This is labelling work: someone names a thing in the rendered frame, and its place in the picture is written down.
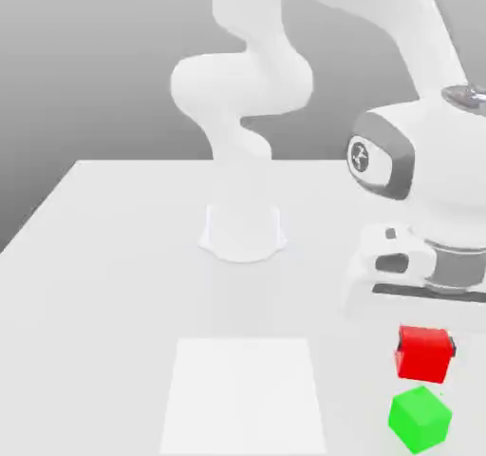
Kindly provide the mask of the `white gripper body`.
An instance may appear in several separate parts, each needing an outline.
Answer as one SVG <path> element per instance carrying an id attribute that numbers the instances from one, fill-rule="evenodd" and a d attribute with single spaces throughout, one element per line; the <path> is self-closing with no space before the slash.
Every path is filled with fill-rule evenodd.
<path id="1" fill-rule="evenodd" d="M 464 293 L 439 294 L 348 274 L 342 287 L 342 309 L 355 322 L 378 326 L 486 328 L 486 278 Z"/>

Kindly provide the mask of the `small red cube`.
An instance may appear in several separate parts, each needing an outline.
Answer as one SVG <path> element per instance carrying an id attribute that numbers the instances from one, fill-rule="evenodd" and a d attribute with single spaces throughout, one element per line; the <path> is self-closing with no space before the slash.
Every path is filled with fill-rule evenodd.
<path id="1" fill-rule="evenodd" d="M 456 353 L 455 340 L 445 329 L 401 325 L 394 352 L 397 375 L 442 384 Z"/>

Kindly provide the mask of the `small green cube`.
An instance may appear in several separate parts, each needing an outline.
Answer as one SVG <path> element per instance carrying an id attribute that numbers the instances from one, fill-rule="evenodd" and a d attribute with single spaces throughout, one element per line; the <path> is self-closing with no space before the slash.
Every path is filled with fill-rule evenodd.
<path id="1" fill-rule="evenodd" d="M 453 412 L 426 386 L 395 395 L 388 426 L 412 454 L 419 454 L 445 441 Z"/>

